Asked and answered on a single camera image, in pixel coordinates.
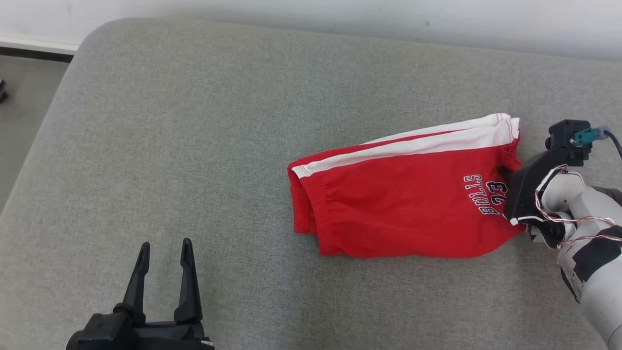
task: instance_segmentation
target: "clothing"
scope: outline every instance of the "clothing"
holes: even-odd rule
[[[294,231],[317,235],[322,255],[488,253],[521,231],[501,215],[498,172],[520,167],[518,123],[497,113],[293,162]]]

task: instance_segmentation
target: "wire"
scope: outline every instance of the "wire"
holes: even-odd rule
[[[557,248],[566,245],[566,244],[571,244],[574,243],[578,240],[584,240],[584,239],[609,239],[609,240],[614,240],[616,242],[622,242],[622,238],[620,237],[616,237],[616,236],[612,236],[612,235],[597,235],[597,236],[581,236],[579,238],[573,239],[573,240],[569,240],[568,242],[559,242],[557,244]]]
[[[536,188],[536,209],[540,212],[540,215],[542,215],[546,220],[549,220],[549,221],[552,221],[552,222],[561,222],[561,223],[571,222],[571,223],[576,223],[576,222],[581,222],[581,221],[602,220],[602,221],[606,222],[607,224],[609,224],[609,226],[614,226],[615,222],[613,222],[613,220],[609,219],[608,217],[586,216],[586,217],[580,217],[578,219],[563,219],[563,218],[560,218],[560,217],[552,217],[552,216],[549,215],[549,213],[544,211],[544,209],[542,208],[542,202],[541,202],[540,196],[539,196],[540,190],[555,175],[557,175],[558,173],[560,173],[562,171],[566,171],[567,168],[568,168],[568,166],[566,164],[554,167],[553,169],[551,169],[549,171],[549,174],[544,178],[544,180],[542,180],[542,182],[540,183],[540,186],[538,186]]]
[[[616,136],[610,132],[609,130],[603,130],[603,134],[609,136],[611,138],[611,140],[613,141],[613,144],[616,145],[616,148],[618,149],[618,153],[620,154],[620,158],[622,158],[622,146],[620,146],[620,142],[618,141],[618,139],[616,138]]]

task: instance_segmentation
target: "white trim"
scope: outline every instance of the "white trim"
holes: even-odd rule
[[[513,217],[512,219],[509,220],[509,223],[512,224],[512,226],[516,226],[516,225],[518,225],[519,221],[528,220],[528,219],[538,220],[539,222],[545,222],[546,221],[543,218],[537,217],[537,216],[522,216],[522,217],[518,217],[518,218]]]
[[[441,132],[444,132],[444,131],[457,131],[457,130],[467,130],[467,129],[479,128],[481,126],[494,126],[494,125],[497,125],[498,123],[500,123],[501,121],[503,121],[505,119],[510,119],[510,116],[505,114],[505,113],[495,113],[495,114],[490,114],[490,115],[484,116],[482,118],[465,120],[465,121],[459,121],[457,123],[437,125],[437,126],[432,126],[430,128],[423,128],[423,129],[418,129],[418,130],[407,131],[405,133],[399,133],[399,134],[395,134],[395,135],[391,135],[391,136],[387,136],[387,137],[383,137],[383,138],[378,138],[378,139],[375,139],[373,141],[365,142],[363,144],[370,144],[370,143],[378,143],[378,142],[382,142],[382,141],[397,140],[399,138],[405,138],[405,137],[409,137],[409,136],[441,133]]]
[[[18,39],[3,36],[0,36],[0,46],[10,47],[12,49],[43,51],[63,55],[75,55],[79,47],[79,45],[59,44],[56,42]]]
[[[518,138],[518,123],[519,118],[503,119],[495,126],[481,126],[415,140],[397,141],[362,151],[328,157],[293,167],[292,170],[298,178],[302,178],[320,171],[372,159],[501,146]]]

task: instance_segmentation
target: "gray fabric surface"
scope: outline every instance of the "gray fabric surface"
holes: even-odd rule
[[[151,242],[145,310],[170,319],[194,242],[217,349],[602,349],[555,252],[321,257],[285,168],[325,149],[504,111],[521,159],[547,127],[622,134],[622,65],[209,22],[131,19],[69,66],[0,217],[0,349],[60,349],[121,301]],[[588,183],[622,187],[599,143]]]

